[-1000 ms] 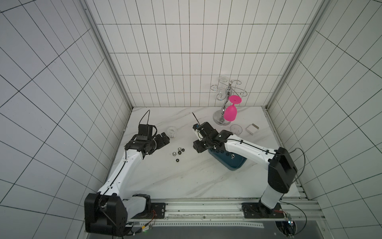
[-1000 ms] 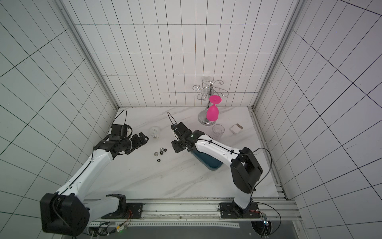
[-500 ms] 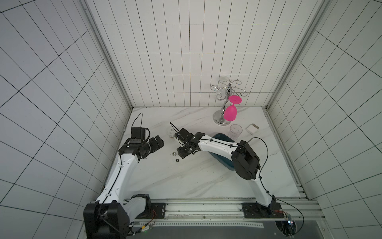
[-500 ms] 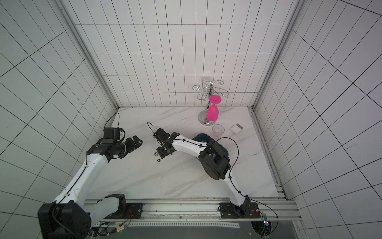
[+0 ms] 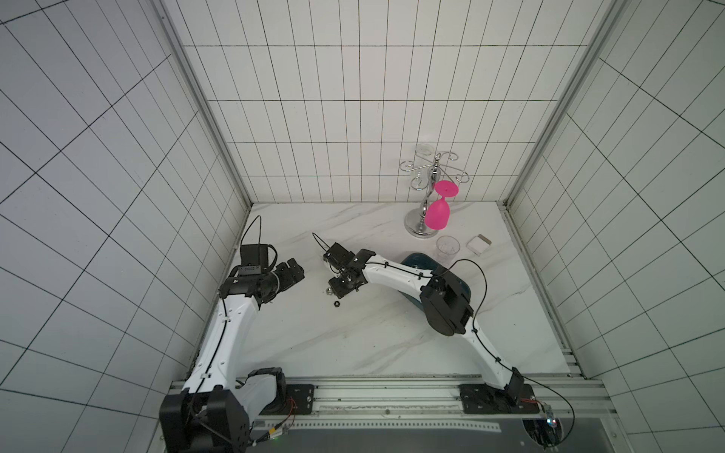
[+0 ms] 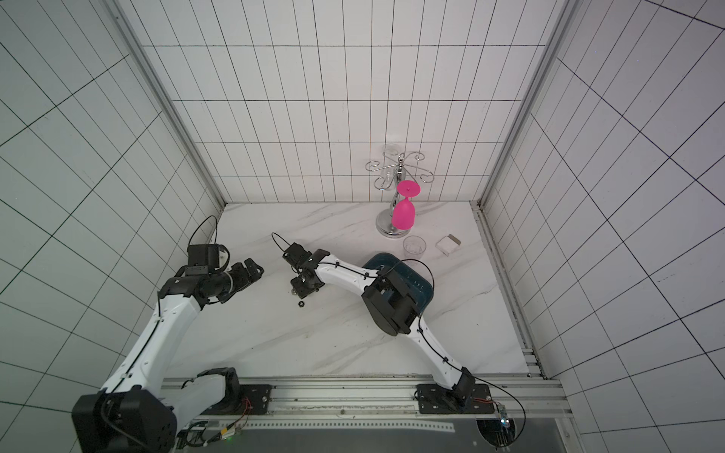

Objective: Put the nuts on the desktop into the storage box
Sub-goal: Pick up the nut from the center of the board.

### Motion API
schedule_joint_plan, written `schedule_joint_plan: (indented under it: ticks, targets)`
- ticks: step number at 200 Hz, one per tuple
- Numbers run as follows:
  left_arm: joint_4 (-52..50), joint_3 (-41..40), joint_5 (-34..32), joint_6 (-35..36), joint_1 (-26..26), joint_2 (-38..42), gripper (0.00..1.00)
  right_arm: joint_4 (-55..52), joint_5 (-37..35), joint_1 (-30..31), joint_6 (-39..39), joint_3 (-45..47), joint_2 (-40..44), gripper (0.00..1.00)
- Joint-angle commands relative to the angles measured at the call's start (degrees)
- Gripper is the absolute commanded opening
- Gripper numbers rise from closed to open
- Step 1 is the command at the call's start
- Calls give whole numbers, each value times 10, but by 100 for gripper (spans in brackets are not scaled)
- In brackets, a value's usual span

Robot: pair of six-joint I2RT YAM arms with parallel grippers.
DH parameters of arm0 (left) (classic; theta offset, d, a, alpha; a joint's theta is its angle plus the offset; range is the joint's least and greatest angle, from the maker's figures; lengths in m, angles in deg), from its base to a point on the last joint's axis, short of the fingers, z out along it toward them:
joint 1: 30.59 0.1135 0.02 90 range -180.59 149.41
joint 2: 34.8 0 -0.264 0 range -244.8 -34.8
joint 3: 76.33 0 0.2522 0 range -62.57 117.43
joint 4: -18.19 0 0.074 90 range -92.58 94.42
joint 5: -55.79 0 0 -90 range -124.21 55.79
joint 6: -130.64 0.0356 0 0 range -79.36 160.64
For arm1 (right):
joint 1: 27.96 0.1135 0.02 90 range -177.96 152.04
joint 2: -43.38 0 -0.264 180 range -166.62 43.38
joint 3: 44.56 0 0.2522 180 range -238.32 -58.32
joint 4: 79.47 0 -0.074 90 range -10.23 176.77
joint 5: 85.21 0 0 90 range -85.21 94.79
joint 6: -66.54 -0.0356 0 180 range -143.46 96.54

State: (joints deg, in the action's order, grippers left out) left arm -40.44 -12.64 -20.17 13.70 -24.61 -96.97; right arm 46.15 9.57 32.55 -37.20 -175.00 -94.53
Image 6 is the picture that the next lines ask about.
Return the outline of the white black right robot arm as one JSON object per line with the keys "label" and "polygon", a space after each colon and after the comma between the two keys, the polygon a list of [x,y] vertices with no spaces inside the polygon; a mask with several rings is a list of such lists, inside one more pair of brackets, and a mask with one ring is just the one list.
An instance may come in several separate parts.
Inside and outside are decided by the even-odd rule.
{"label": "white black right robot arm", "polygon": [[345,289],[362,298],[375,325],[385,334],[407,339],[430,364],[434,387],[418,390],[416,398],[425,401],[430,413],[494,413],[486,386],[453,356],[430,332],[423,318],[432,301],[433,284],[393,258],[374,268],[342,262],[330,252],[311,253],[294,243],[282,253],[296,277],[291,280],[301,299],[325,285]]}

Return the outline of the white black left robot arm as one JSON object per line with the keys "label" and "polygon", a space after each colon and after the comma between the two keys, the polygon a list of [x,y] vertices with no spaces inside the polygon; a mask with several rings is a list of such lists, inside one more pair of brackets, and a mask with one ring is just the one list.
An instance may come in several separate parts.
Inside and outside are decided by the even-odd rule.
{"label": "white black left robot arm", "polygon": [[262,278],[254,260],[223,272],[183,266],[162,286],[158,305],[130,354],[94,394],[72,410],[84,452],[169,452],[177,435],[203,413],[246,415],[252,403],[234,368],[207,370],[169,398],[162,383],[186,331],[202,310],[225,303]]}

